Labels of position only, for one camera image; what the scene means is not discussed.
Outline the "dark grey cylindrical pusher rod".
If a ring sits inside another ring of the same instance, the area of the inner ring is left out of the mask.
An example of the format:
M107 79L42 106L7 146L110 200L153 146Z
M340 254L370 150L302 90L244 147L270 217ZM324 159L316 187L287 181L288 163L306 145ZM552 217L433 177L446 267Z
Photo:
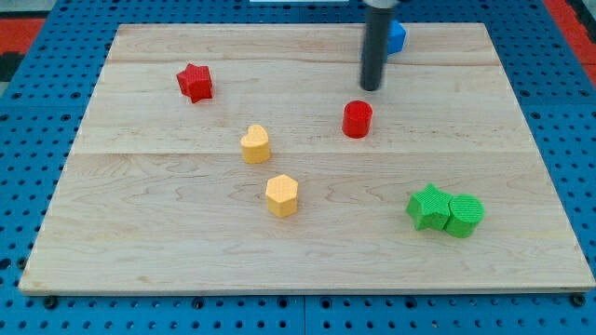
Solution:
M397 0L366 0L365 4L359 84L366 91L375 91L381 86L390 22L395 16Z

